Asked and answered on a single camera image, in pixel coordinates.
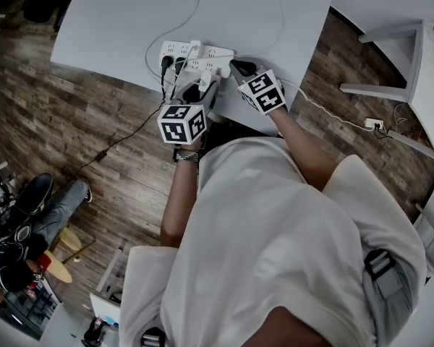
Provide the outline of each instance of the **white t-shirt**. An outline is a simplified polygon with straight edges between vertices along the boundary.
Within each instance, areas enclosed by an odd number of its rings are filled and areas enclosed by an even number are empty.
[[[241,346],[283,306],[334,347],[373,346],[362,242],[397,251],[423,286],[420,238],[357,156],[322,193],[305,183],[283,140],[230,142],[200,162],[180,248],[130,251],[120,345],[139,346],[155,320],[171,346]]]

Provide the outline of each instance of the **wooden floor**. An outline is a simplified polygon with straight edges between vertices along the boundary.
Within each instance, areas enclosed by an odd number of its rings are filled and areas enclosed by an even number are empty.
[[[127,82],[52,64],[56,38],[52,24],[26,21],[22,0],[7,8],[0,24],[0,160],[9,161],[19,179],[43,171],[61,186],[80,166],[120,137],[127,135],[158,107],[159,94]],[[329,14],[302,88],[338,116],[362,124],[365,117],[383,119],[395,129],[389,100],[346,95],[342,82],[403,85],[399,76],[338,17]],[[391,139],[377,140],[332,119],[298,96],[293,117],[322,148],[340,161],[357,154],[412,217],[412,201],[421,201],[434,181],[434,161]],[[407,105],[399,125],[416,140],[419,130]],[[74,281],[66,286],[50,278],[56,292],[76,307],[89,305],[94,290],[118,247],[124,255],[116,270],[122,277],[129,249],[156,245],[161,216],[174,173],[172,147],[161,141],[156,118],[134,137],[92,163],[81,176],[90,180],[94,200],[70,221],[84,244],[96,239],[80,262],[68,265]],[[58,245],[56,256],[72,251]]]

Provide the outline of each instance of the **white power strip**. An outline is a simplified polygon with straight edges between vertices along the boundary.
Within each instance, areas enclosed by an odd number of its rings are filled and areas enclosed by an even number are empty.
[[[186,58],[189,50],[195,41],[183,43],[181,41],[164,41],[159,53],[159,67],[161,68],[162,58],[166,55],[177,58]],[[230,49],[218,48],[217,46],[200,45],[199,50],[194,50],[188,58],[184,70],[186,72],[211,73],[219,77],[230,77],[231,70],[229,63],[233,59],[234,51]],[[214,58],[214,56],[228,56],[226,58]]]
[[[384,128],[384,122],[380,119],[369,119],[369,118],[365,119],[365,127],[367,129],[374,129],[376,128],[376,125],[378,125],[379,129]]]

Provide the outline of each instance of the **black shoe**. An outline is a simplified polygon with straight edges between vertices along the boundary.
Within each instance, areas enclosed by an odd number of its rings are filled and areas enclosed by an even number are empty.
[[[88,191],[87,194],[85,195],[84,202],[90,203],[92,200],[93,200],[93,194],[90,187],[88,187]]]

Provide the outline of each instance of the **hand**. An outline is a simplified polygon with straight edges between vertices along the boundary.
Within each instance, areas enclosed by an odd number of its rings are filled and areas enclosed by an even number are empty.
[[[189,150],[190,152],[197,153],[198,150],[201,148],[201,138],[198,137],[191,145],[180,145],[180,148],[183,150]]]

